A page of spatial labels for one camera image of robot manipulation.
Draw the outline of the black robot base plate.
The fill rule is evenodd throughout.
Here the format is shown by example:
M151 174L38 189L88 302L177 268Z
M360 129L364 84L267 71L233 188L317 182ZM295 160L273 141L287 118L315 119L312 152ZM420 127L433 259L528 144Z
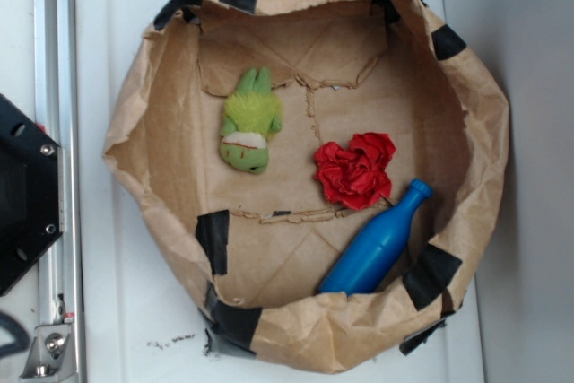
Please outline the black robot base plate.
M1 98L1 294L62 235L59 145Z

